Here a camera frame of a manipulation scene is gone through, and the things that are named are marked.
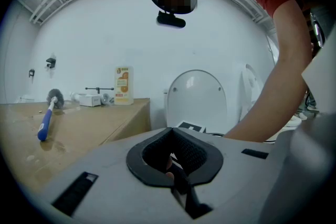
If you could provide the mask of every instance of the person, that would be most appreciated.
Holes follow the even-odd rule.
[[[155,1],[166,11],[188,13],[193,9],[192,0]],[[257,102],[225,137],[264,142],[277,133],[299,107],[307,89],[301,74],[311,61],[311,50],[300,0],[256,1],[274,20],[279,59]]]

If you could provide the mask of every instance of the blue and white brush handle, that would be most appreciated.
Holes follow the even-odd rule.
[[[53,97],[51,99],[50,102],[50,106],[45,114],[45,116],[43,117],[42,123],[40,125],[40,128],[38,129],[37,132],[37,137],[38,139],[40,139],[41,141],[44,141],[47,139],[48,136],[48,129],[49,129],[49,122],[51,119],[51,115],[52,115],[52,110],[54,109],[55,103],[57,103],[57,97]]]

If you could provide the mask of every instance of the open toilet lid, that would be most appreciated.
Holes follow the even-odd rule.
[[[167,125],[181,121],[206,127],[207,132],[223,132],[226,122],[226,98],[220,82],[203,70],[179,75],[167,95]]]

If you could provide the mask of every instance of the table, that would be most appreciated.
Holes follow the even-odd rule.
[[[53,111],[41,142],[37,131],[47,109],[46,103],[0,105],[2,154],[18,182],[35,192],[99,145],[151,130],[149,99],[94,108],[66,101]]]

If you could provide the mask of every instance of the wall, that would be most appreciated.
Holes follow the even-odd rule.
[[[27,93],[30,53],[39,27],[31,13],[13,0],[0,27],[0,103],[14,103]]]
[[[266,81],[274,63],[265,33],[228,0],[201,0],[185,18],[186,27],[156,24],[159,9],[150,0],[77,0],[45,23],[30,64],[36,70],[30,93],[45,100],[59,88],[112,87],[114,68],[134,67],[134,97],[151,98],[152,127],[163,127],[164,96],[182,72],[203,69],[224,87],[228,118],[223,130],[239,119],[238,81],[249,63]],[[55,54],[56,67],[45,60]]]

